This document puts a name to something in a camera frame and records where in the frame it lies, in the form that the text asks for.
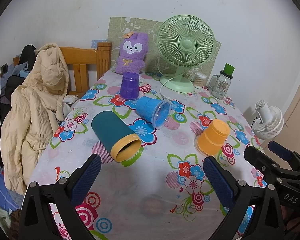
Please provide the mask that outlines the blue plastic cup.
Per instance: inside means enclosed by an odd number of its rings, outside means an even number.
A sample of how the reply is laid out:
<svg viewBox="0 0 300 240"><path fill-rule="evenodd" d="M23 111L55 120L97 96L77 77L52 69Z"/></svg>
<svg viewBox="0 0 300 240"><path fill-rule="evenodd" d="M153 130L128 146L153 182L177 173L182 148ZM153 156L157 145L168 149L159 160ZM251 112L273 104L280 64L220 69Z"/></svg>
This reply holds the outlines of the blue plastic cup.
<svg viewBox="0 0 300 240"><path fill-rule="evenodd" d="M136 103L136 112L139 116L150 122L156 129L162 128L173 110L170 100L153 99L142 96Z"/></svg>

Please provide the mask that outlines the orange plastic cup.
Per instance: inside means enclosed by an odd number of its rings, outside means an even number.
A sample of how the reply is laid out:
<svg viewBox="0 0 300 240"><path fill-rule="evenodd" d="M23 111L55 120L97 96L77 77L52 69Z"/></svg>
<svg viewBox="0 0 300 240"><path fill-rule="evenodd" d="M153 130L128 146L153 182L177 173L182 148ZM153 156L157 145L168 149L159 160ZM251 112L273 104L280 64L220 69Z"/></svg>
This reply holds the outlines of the orange plastic cup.
<svg viewBox="0 0 300 240"><path fill-rule="evenodd" d="M194 145L199 153L212 156L222 148L229 134L229 126L222 120L214 119L207 129L196 137Z"/></svg>

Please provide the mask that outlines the teal cup with yellow rim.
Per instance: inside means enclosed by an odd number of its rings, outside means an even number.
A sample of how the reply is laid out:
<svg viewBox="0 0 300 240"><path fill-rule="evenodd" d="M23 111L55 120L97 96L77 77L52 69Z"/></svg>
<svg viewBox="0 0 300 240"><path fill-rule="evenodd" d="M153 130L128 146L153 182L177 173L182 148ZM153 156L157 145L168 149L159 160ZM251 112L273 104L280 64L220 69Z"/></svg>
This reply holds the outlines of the teal cup with yellow rim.
<svg viewBox="0 0 300 240"><path fill-rule="evenodd" d="M106 151L118 163L133 157L141 147L139 136L112 111L103 111L94 116L91 127Z"/></svg>

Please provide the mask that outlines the purple plastic cup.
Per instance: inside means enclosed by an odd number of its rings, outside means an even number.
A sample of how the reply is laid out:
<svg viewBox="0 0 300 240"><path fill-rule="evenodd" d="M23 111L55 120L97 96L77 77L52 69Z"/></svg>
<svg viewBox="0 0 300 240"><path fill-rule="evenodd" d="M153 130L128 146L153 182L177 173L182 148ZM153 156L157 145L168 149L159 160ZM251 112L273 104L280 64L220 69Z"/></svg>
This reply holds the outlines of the purple plastic cup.
<svg viewBox="0 0 300 240"><path fill-rule="evenodd" d="M122 74L120 96L125 100L135 100L139 97L139 75L126 72Z"/></svg>

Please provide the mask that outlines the white small fan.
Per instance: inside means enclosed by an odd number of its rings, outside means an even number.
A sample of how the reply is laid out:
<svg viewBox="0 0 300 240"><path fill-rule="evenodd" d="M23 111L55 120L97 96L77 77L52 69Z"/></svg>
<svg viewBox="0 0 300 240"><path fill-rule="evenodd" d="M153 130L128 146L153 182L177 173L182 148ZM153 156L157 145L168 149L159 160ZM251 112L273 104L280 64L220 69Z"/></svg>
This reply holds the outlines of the white small fan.
<svg viewBox="0 0 300 240"><path fill-rule="evenodd" d="M252 130L256 137L261 140L275 138L283 129L284 118L281 109L270 106L265 100L255 103L257 122L253 124Z"/></svg>

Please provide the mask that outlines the glass mason jar mug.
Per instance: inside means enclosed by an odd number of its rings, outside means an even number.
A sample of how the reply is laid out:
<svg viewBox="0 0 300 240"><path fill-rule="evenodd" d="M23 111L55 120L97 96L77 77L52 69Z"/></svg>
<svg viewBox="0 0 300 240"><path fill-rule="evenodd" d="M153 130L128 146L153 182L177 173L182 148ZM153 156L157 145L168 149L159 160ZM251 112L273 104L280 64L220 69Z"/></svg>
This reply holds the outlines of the glass mason jar mug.
<svg viewBox="0 0 300 240"><path fill-rule="evenodd" d="M235 68L226 63L224 69L218 75L211 77L208 88L212 96L218 99L223 99L230 87L233 79L233 72Z"/></svg>

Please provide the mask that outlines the beige puffer jacket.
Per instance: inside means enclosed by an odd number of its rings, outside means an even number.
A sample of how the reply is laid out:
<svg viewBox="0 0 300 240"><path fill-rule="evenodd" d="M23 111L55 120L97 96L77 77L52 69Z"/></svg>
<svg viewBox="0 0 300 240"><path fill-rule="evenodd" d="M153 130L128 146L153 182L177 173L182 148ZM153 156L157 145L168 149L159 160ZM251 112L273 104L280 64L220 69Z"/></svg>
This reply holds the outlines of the beige puffer jacket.
<svg viewBox="0 0 300 240"><path fill-rule="evenodd" d="M59 46L37 50L33 70L11 95L11 110L1 127L0 152L8 190L24 195L30 176L63 120L69 72Z"/></svg>

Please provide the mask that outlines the cotton swab container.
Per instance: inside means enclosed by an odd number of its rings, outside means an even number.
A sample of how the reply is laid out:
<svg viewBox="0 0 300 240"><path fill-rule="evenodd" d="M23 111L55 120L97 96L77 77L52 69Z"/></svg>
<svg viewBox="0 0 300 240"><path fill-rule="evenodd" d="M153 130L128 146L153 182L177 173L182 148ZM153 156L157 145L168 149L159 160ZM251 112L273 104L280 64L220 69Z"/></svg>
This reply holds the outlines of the cotton swab container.
<svg viewBox="0 0 300 240"><path fill-rule="evenodd" d="M206 84L207 76L203 73L196 73L193 78L193 85L195 88L201 89Z"/></svg>

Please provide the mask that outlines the floral tablecloth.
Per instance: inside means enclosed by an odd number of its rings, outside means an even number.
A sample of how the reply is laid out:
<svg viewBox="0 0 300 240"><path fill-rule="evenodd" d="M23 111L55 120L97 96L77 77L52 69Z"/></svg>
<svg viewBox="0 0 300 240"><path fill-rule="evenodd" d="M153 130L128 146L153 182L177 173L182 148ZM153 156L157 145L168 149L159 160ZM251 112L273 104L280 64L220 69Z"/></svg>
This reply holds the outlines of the floral tablecloth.
<svg viewBox="0 0 300 240"><path fill-rule="evenodd" d="M244 159L257 137L232 99L217 99L207 88L177 93L161 86L150 72L140 75L141 96L172 100L173 111L161 129L136 113L136 104L122 100L122 77L106 72L77 103L55 131L39 158L31 180L53 184L69 177L92 154L102 168L79 216L96 239L208 239L227 213L203 171L204 156L195 138L213 119L223 120L230 134L215 158L236 179L264 187L263 174ZM113 160L93 132L91 121L112 111L141 139L130 159Z"/></svg>

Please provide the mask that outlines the green desk fan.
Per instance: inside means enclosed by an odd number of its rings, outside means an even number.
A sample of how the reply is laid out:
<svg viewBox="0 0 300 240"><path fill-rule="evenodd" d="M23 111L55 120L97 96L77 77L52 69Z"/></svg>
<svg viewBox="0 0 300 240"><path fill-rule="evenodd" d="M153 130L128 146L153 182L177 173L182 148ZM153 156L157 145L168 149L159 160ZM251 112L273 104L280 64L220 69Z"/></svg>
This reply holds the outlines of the green desk fan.
<svg viewBox="0 0 300 240"><path fill-rule="evenodd" d="M183 75L211 59L216 49L215 36L200 18L177 15L160 26L157 48L161 58L176 68L174 74L160 77L161 86L176 92L192 93L194 85Z"/></svg>

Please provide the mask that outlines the wooden chair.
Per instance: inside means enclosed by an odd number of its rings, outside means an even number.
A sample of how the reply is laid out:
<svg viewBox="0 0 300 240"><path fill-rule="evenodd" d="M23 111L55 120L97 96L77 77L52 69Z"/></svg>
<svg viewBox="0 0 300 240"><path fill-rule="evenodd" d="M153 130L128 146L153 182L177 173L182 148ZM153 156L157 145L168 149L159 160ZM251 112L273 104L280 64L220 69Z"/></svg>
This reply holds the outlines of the wooden chair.
<svg viewBox="0 0 300 240"><path fill-rule="evenodd" d="M16 101L31 94L53 100L66 95L82 97L90 88L88 66L96 66L95 81L110 68L111 43L100 42L97 49L59 47L55 43L36 51L33 69L11 95Z"/></svg>

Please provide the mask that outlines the purple plush bunny toy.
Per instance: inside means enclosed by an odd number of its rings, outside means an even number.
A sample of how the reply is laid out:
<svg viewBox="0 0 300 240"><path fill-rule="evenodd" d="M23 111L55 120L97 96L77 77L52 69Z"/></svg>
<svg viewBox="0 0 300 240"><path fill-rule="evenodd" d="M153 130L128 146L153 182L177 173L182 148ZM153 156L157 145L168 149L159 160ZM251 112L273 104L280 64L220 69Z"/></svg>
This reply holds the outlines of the purple plush bunny toy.
<svg viewBox="0 0 300 240"><path fill-rule="evenodd" d="M120 53L116 61L115 72L140 74L145 67L145 57L148 52L148 35L133 33L120 44Z"/></svg>

